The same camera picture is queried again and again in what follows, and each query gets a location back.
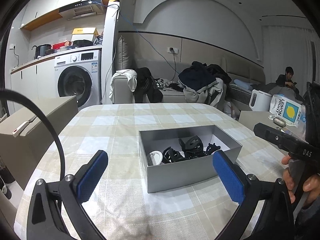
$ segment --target yellow lemon graphic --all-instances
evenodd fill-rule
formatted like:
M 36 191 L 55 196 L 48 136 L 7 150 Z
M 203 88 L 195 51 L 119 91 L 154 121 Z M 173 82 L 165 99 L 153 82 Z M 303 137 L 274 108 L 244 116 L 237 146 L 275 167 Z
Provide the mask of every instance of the yellow lemon graphic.
M 295 114 L 294 108 L 293 108 L 292 106 L 289 106 L 289 107 L 287 108 L 287 115 L 288 115 L 288 117 L 293 118 L 293 117 L 294 117 L 294 114 Z

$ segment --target screw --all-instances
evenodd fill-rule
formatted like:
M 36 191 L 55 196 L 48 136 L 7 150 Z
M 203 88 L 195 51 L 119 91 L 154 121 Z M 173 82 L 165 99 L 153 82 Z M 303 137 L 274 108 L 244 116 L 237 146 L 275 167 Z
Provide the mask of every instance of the screw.
M 248 174 L 248 178 L 249 178 L 249 180 L 256 180 L 257 179 L 256 175 L 254 175 L 254 174 Z
M 283 184 L 284 184 L 284 179 L 279 178 L 279 179 L 278 179 L 278 183 L 281 184 L 281 185 L 283 185 Z
M 42 183 L 43 183 L 43 179 L 38 179 L 37 182 L 36 182 L 36 184 L 37 184 L 38 186 L 40 186 Z
M 65 181 L 71 181 L 72 179 L 73 179 L 73 175 L 71 175 L 71 174 L 64 177 Z

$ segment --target wall socket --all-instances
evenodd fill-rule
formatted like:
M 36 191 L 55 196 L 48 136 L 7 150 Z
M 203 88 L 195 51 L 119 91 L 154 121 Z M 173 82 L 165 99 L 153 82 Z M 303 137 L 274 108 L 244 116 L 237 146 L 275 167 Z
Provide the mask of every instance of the wall socket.
M 10 44 L 9 49 L 13 49 L 16 46 L 16 44 Z
M 179 53 L 179 49 L 178 48 L 173 48 L 173 51 L 174 51 L 174 54 L 178 54 Z

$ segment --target man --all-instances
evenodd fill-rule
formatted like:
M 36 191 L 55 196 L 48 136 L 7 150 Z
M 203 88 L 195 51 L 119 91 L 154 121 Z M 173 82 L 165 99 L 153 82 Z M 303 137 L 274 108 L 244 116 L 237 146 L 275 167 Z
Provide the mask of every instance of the man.
M 276 84 L 279 87 L 288 87 L 291 88 L 296 92 L 296 94 L 299 94 L 299 90 L 295 87 L 294 83 L 292 82 L 293 77 L 293 69 L 292 67 L 286 67 L 285 69 L 285 75 L 279 75 L 278 79 L 276 80 Z

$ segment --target mattress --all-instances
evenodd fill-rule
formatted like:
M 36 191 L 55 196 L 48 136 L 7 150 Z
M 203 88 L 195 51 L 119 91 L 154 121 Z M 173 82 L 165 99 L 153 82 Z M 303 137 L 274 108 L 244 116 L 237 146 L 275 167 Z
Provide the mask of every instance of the mattress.
M 227 87 L 228 97 L 237 100 L 245 105 L 249 105 L 252 91 L 239 87 L 236 84 L 230 84 Z

